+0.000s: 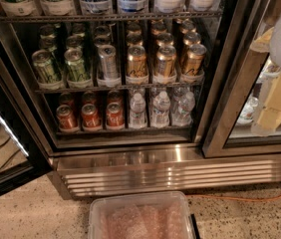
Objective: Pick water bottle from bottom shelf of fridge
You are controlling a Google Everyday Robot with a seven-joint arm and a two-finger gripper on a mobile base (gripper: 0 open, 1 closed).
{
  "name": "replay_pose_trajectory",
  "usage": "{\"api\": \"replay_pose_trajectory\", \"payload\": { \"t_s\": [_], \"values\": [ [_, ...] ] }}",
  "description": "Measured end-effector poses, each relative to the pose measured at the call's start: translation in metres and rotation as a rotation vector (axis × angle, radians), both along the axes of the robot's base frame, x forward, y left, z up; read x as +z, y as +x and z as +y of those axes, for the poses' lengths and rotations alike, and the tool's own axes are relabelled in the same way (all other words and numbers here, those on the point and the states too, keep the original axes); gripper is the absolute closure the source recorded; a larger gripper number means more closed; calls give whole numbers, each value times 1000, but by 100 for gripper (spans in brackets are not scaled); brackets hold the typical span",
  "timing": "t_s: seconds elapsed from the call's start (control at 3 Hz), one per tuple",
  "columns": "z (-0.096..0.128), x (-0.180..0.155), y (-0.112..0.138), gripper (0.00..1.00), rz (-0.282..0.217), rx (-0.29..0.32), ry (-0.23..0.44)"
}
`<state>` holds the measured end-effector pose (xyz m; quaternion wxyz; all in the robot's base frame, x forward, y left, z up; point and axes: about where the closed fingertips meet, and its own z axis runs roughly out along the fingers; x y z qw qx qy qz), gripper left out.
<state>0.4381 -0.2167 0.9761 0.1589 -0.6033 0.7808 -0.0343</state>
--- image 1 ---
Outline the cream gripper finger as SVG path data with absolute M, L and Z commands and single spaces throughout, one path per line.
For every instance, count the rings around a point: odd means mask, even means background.
M 274 28 L 270 28 L 256 40 L 253 40 L 250 49 L 258 53 L 268 53 L 273 30 Z
M 281 74 L 272 80 L 256 123 L 265 130 L 275 130 L 281 124 Z

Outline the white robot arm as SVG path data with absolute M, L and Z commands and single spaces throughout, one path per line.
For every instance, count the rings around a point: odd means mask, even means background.
M 271 61 L 281 68 L 281 16 L 275 26 L 254 40 L 250 49 L 268 52 Z M 259 95 L 259 106 L 255 110 L 251 132 L 259 136 L 272 134 L 281 124 L 281 71 L 278 76 L 266 79 Z

